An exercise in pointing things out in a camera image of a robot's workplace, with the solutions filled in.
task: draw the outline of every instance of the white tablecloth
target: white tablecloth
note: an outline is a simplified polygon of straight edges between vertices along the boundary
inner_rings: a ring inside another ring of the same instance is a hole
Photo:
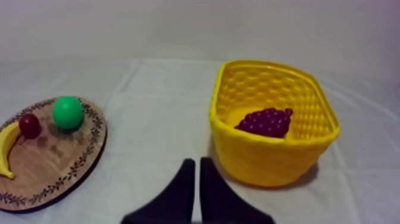
[[[88,98],[103,109],[108,141],[93,173],[61,202],[0,223],[119,223],[171,181],[184,158],[212,153],[208,109],[222,62],[51,60],[0,64],[0,121],[42,99]],[[342,131],[318,169],[291,188],[228,179],[277,223],[400,223],[399,84],[333,71],[320,81]],[[193,220],[201,220],[196,190]]]

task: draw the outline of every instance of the plastic fruit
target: plastic fruit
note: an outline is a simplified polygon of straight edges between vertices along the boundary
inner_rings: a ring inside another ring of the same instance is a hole
[[[256,135],[283,138],[289,131],[292,114],[293,110],[290,108],[285,111],[267,108],[247,114],[235,128]]]
[[[61,97],[53,108],[53,119],[61,129],[73,129],[82,121],[82,105],[76,97]]]
[[[8,169],[8,153],[20,135],[18,122],[8,125],[0,132],[0,175],[10,179],[14,178],[14,173]]]
[[[39,136],[42,128],[39,124],[39,119],[34,114],[25,114],[19,121],[21,134],[25,138],[36,138]]]

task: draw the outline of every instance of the toy banana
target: toy banana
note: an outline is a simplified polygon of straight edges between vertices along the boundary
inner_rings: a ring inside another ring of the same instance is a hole
[[[10,179],[14,178],[14,174],[8,168],[8,153],[20,133],[21,130],[18,122],[8,125],[0,132],[0,175],[4,175]]]

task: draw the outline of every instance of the oval wooden tray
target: oval wooden tray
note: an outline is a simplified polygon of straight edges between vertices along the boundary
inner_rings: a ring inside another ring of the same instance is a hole
[[[0,175],[0,209],[41,209],[67,194],[93,169],[107,138],[107,126],[98,107],[86,99],[79,100],[84,119],[81,127],[72,133],[59,130],[53,121],[56,98],[25,108],[0,127],[2,131],[27,113],[35,114],[42,127],[37,138],[21,136],[11,149],[9,162],[15,178]]]

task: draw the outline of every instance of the yellow basket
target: yellow basket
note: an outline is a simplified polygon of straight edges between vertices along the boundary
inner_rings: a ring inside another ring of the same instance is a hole
[[[291,108],[285,139],[234,127],[246,114]],[[339,122],[309,74],[266,61],[232,61],[220,69],[210,109],[219,161],[234,178],[259,186],[286,185],[304,174],[339,136]]]

